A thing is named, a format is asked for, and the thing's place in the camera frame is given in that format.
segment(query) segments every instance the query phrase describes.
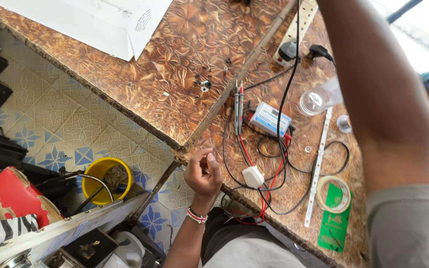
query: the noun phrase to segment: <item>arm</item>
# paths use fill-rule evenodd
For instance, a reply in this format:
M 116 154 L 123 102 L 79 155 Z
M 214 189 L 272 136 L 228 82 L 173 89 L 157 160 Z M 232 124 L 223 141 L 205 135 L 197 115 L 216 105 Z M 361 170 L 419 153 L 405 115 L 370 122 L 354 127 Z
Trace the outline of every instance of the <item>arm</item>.
M 364 0 L 318 0 L 368 194 L 429 184 L 425 88 L 384 19 Z
M 218 162 L 212 152 L 213 149 L 210 148 L 194 154 L 184 174 L 186 183 L 195 192 L 191 209 L 202 216 L 207 215 L 210 211 L 223 183 Z M 203 166 L 208 167 L 210 174 L 203 174 Z M 164 268 L 198 267 L 204 229 L 204 225 L 186 217 L 173 241 Z

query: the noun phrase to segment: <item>yellow bucket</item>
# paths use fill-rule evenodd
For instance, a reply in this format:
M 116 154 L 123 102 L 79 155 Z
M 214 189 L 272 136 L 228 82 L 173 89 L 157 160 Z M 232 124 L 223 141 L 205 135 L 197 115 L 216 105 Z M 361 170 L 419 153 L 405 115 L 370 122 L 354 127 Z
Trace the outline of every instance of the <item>yellow bucket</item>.
M 122 165 L 128 174 L 128 185 L 127 189 L 123 194 L 114 194 L 114 200 L 123 199 L 127 193 L 130 191 L 130 188 L 134 184 L 134 175 L 132 170 L 127 166 L 127 164 L 115 157 L 104 157 L 95 162 L 93 162 L 85 171 L 85 174 L 96 177 L 99 180 L 103 180 L 105 173 L 114 166 Z M 85 198 L 89 198 L 100 186 L 102 186 L 98 181 L 82 178 L 82 191 L 84 192 Z M 100 205 L 110 203 L 110 196 L 107 193 L 107 190 L 102 189 L 94 198 L 91 200 L 92 204 Z

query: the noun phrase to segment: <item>grey shirt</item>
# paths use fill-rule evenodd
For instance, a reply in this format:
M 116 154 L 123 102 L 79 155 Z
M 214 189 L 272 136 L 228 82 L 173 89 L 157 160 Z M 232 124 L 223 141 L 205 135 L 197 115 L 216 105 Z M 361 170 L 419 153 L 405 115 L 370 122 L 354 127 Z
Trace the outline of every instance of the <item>grey shirt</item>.
M 399 186 L 367 202 L 370 266 L 429 268 L 429 185 Z M 206 268 L 303 268 L 285 247 L 255 233 L 228 242 Z

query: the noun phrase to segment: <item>sleeve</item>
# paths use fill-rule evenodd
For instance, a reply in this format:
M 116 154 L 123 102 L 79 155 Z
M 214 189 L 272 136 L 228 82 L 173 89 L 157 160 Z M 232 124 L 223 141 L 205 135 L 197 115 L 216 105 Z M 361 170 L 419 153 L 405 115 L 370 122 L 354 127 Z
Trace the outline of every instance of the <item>sleeve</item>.
M 373 193 L 367 228 L 371 267 L 429 267 L 429 185 Z

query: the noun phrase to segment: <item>hand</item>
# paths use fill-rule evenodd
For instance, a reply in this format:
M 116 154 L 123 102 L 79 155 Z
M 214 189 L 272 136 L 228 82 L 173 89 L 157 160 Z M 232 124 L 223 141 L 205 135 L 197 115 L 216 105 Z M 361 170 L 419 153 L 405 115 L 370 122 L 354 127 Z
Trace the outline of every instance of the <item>hand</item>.
M 184 174 L 186 183 L 200 198 L 207 200 L 216 198 L 223 183 L 219 164 L 214 157 L 212 148 L 199 150 L 192 155 Z M 206 166 L 209 174 L 203 174 Z

